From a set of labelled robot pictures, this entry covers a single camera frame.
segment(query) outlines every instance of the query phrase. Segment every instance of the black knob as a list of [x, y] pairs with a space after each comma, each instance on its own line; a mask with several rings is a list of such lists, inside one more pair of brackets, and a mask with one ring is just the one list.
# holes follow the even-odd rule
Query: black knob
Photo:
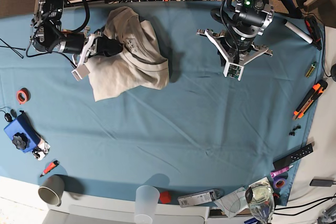
[[12, 143], [15, 145], [15, 147], [19, 150], [25, 150], [27, 147], [28, 139], [23, 133], [16, 133], [13, 136]]

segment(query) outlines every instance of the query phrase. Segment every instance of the small black screw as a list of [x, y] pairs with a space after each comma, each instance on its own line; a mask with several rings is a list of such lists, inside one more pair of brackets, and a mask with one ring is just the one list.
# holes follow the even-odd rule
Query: small black screw
[[301, 129], [301, 125], [298, 125], [295, 128], [293, 128], [293, 131], [296, 131], [296, 130], [299, 130], [299, 129]]

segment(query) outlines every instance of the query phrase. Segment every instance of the clear plastic cup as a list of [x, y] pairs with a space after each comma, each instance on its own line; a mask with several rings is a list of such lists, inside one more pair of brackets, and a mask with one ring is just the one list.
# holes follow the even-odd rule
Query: clear plastic cup
[[136, 191], [134, 222], [152, 224], [160, 193], [152, 186], [140, 186]]

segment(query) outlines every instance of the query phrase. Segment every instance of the blue tablecloth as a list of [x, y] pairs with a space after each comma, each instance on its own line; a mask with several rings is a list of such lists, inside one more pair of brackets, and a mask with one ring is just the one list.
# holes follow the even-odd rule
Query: blue tablecloth
[[[104, 25], [118, 5], [91, 8], [89, 26]], [[64, 177], [76, 193], [135, 200], [143, 184], [176, 196], [211, 188], [225, 194], [266, 176], [275, 159], [305, 145], [315, 106], [299, 121], [292, 113], [321, 76], [320, 67], [304, 75], [321, 52], [290, 31], [277, 15], [256, 44], [268, 45], [273, 57], [249, 63], [241, 81], [224, 78], [217, 50], [196, 35], [197, 29], [219, 32], [209, 11], [219, 2], [131, 3], [149, 20], [160, 51], [170, 62], [171, 81], [163, 90], [138, 87], [114, 99], [94, 102], [88, 78], [77, 82], [71, 66], [53, 54], [20, 59], [0, 48], [0, 106], [27, 112], [36, 131], [51, 145], [41, 162], [17, 150], [1, 136], [0, 175], [41, 184], [39, 174], [54, 159], [51, 174]], [[77, 28], [82, 8], [66, 9], [62, 27]], [[26, 47], [32, 15], [0, 20], [0, 37]], [[306, 31], [303, 20], [290, 20]], [[31, 99], [16, 101], [27, 88]], [[2, 128], [7, 123], [0, 121]], [[302, 129], [289, 136], [300, 124]], [[280, 194], [286, 204], [298, 163]]]

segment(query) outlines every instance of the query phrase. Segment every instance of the black remote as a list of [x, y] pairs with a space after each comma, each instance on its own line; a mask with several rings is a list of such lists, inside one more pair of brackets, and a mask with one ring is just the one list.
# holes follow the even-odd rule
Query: black remote
[[279, 159], [273, 163], [275, 170], [280, 170], [282, 168], [285, 168], [286, 166], [289, 166], [291, 163], [294, 163], [295, 161], [307, 156], [308, 154], [313, 152], [313, 146], [312, 144], [307, 144], [305, 147], [299, 149], [296, 152], [293, 152], [289, 154], [286, 157], [283, 157], [282, 159]]

